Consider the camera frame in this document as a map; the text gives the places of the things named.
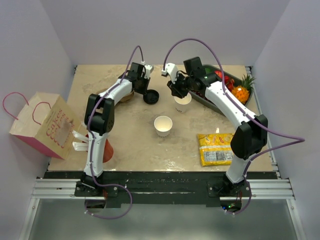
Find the brown paper bag pink handles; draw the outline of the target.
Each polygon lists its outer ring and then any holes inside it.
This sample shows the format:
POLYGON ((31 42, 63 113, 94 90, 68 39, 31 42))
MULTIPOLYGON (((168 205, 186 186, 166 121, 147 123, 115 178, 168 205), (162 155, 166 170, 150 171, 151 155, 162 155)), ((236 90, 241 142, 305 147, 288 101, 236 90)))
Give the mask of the brown paper bag pink handles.
POLYGON ((20 92, 11 92, 2 100, 2 107, 14 118, 9 133, 45 156, 66 159, 73 149, 74 131, 84 129, 82 121, 66 101, 56 93, 36 92, 27 99, 20 92), (14 115, 6 108, 6 99, 21 96, 25 105, 14 115))

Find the white paper cup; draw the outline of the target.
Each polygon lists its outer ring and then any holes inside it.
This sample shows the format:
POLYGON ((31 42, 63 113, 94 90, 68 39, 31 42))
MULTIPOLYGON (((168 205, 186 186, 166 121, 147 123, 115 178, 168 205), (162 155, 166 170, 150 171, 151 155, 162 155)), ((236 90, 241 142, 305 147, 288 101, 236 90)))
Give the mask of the white paper cup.
POLYGON ((188 93, 185 97, 179 98, 177 96, 174 96, 174 101, 175 101, 175 110, 178 113, 184 113, 188 109, 191 101, 192 101, 192 96, 190 93, 188 93))
POLYGON ((154 120, 153 125, 157 135, 161 138, 165 138, 169 135, 173 127, 173 121, 168 116, 158 116, 154 120))

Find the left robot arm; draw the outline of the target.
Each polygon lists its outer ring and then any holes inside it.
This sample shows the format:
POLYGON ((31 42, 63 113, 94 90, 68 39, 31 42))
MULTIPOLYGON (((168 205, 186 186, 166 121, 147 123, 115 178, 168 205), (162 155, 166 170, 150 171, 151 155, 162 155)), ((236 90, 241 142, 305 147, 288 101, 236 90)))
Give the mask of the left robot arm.
POLYGON ((131 92, 145 95, 153 70, 152 65, 134 62, 110 88, 88 97, 84 115, 88 130, 87 160, 80 181, 76 183, 77 194, 99 196, 103 192, 103 157, 109 132, 115 123, 115 106, 131 92))

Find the cardboard cup carrier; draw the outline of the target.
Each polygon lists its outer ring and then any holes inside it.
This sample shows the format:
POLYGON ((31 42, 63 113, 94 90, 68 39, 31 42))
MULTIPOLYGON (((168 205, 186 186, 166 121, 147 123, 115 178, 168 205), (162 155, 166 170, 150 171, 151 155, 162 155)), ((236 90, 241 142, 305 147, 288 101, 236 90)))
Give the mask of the cardboard cup carrier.
MULTIPOLYGON (((103 95, 106 93, 107 90, 108 90, 107 88, 104 88, 104 89, 101 90, 101 92, 98 92, 98 91, 97 91, 96 94, 98 94, 98 95, 100 95, 100 96, 103 96, 103 95)), ((130 93, 128 93, 127 95, 125 95, 123 98, 121 98, 121 99, 119 100, 119 102, 120 102, 120 103, 127 102, 127 101, 131 100, 131 99, 133 98, 133 96, 134 96, 134 91, 131 91, 130 93)))

